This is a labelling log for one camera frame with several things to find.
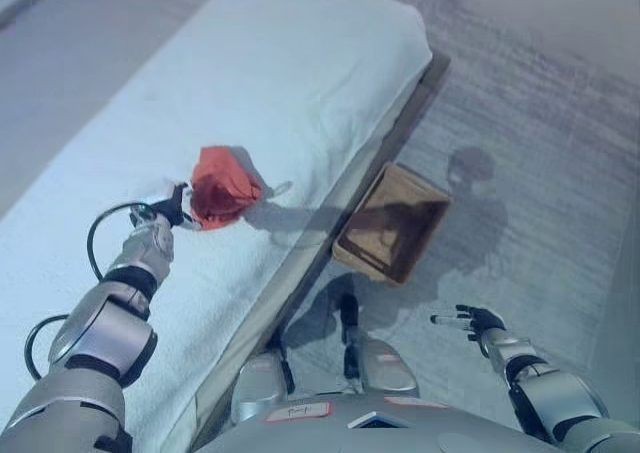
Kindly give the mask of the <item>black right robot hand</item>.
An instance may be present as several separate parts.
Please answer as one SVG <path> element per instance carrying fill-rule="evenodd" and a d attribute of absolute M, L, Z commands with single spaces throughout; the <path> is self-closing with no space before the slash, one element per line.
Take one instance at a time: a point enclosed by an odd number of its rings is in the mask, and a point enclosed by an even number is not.
<path fill-rule="evenodd" d="M 464 331 L 467 340 L 475 343 L 479 343 L 483 334 L 489 330 L 506 330 L 503 320 L 493 311 L 463 304 L 455 306 L 453 315 L 431 315 L 430 322 L 434 325 Z"/>

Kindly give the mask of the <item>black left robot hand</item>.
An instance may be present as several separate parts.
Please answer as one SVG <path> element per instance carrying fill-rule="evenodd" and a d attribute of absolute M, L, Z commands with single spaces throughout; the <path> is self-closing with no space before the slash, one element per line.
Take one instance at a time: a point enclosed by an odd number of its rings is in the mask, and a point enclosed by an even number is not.
<path fill-rule="evenodd" d="M 203 228 L 201 222 L 183 209 L 184 200 L 191 192 L 188 183 L 175 184 L 168 198 L 152 203 L 150 208 L 155 214 L 164 216 L 172 227 L 200 231 Z"/>

